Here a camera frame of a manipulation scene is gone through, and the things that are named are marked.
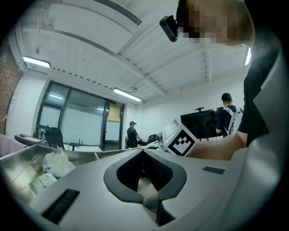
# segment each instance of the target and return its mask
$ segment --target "white plastic bag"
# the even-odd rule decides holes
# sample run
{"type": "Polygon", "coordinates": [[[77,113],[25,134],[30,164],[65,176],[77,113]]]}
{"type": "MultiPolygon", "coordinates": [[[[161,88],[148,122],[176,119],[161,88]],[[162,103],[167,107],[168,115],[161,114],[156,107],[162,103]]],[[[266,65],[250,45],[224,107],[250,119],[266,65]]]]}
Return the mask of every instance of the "white plastic bag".
{"type": "Polygon", "coordinates": [[[46,154],[42,162],[42,167],[45,172],[52,173],[56,178],[61,178],[76,168],[59,147],[57,154],[53,152],[46,154]]]}

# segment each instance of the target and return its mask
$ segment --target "sign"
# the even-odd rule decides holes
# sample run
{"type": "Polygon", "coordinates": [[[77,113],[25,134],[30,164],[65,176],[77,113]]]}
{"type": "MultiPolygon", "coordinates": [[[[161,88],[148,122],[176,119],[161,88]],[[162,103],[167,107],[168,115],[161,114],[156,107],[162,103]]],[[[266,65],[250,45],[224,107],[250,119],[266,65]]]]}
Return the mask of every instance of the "sign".
{"type": "Polygon", "coordinates": [[[119,103],[119,102],[116,102],[116,105],[118,105],[118,106],[123,106],[123,104],[122,104],[122,103],[119,103]]]}

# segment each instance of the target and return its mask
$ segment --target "black monitor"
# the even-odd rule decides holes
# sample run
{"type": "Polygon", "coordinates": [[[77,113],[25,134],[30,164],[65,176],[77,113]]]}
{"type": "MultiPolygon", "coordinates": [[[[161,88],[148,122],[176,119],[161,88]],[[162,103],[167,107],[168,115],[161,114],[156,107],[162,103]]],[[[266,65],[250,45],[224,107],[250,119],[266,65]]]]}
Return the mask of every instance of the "black monitor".
{"type": "Polygon", "coordinates": [[[222,136],[222,133],[216,133],[216,124],[219,113],[223,107],[211,110],[191,113],[181,116],[181,122],[197,139],[209,139],[222,136]]]}

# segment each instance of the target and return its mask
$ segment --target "camera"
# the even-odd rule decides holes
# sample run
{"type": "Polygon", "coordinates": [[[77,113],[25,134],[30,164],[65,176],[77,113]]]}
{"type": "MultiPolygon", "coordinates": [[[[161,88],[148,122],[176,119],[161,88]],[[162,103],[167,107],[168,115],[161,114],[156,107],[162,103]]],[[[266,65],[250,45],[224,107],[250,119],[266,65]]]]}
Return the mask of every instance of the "camera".
{"type": "Polygon", "coordinates": [[[160,20],[159,25],[165,31],[171,42],[176,42],[179,32],[177,29],[177,22],[173,16],[165,16],[160,20]]]}

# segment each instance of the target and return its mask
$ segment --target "ceiling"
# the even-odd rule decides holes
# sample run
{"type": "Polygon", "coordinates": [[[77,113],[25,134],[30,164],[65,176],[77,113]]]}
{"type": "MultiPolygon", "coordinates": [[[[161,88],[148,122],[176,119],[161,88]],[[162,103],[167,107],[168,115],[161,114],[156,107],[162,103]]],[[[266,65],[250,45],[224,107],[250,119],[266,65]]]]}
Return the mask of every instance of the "ceiling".
{"type": "Polygon", "coordinates": [[[140,25],[102,0],[36,1],[16,24],[10,45],[22,69],[37,69],[114,94],[117,87],[144,102],[223,78],[245,76],[247,47],[170,42],[159,26],[175,15],[178,0],[114,0],[141,20],[140,25]],[[39,54],[34,48],[38,46],[39,54]],[[51,69],[21,62],[27,55],[51,63],[51,69]]]}

